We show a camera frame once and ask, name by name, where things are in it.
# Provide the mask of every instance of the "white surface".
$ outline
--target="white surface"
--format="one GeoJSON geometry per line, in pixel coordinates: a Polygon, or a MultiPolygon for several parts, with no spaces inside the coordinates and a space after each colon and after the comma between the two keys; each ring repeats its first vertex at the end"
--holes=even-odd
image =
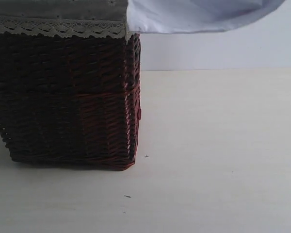
{"type": "Polygon", "coordinates": [[[140,33],[222,32],[253,23],[285,0],[129,0],[129,29],[140,33]]]}
{"type": "Polygon", "coordinates": [[[143,70],[291,67],[291,0],[235,31],[141,38],[143,70]]]}
{"type": "Polygon", "coordinates": [[[291,69],[145,72],[142,108],[125,172],[22,166],[0,142],[0,233],[291,233],[291,69]]]}

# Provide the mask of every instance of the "wicker basket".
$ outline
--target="wicker basket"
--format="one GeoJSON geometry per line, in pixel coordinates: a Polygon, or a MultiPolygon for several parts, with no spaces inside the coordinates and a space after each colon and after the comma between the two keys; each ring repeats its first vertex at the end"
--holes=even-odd
{"type": "Polygon", "coordinates": [[[13,161],[135,162],[140,41],[0,34],[0,134],[13,161]]]}

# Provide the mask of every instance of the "white fabric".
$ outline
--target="white fabric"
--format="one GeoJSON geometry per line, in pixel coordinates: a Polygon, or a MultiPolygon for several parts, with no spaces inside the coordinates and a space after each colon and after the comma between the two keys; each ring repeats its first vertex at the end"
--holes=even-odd
{"type": "Polygon", "coordinates": [[[130,37],[232,30],[284,0],[0,0],[0,33],[130,37]]]}
{"type": "Polygon", "coordinates": [[[285,0],[129,0],[131,31],[199,33],[233,30],[268,15],[285,0]]]}

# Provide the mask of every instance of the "white wall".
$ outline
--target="white wall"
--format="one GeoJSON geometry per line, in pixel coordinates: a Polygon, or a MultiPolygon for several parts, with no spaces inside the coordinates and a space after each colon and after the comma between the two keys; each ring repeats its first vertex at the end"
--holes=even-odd
{"type": "Polygon", "coordinates": [[[236,31],[142,35],[142,44],[143,70],[291,67],[291,0],[236,31]]]}

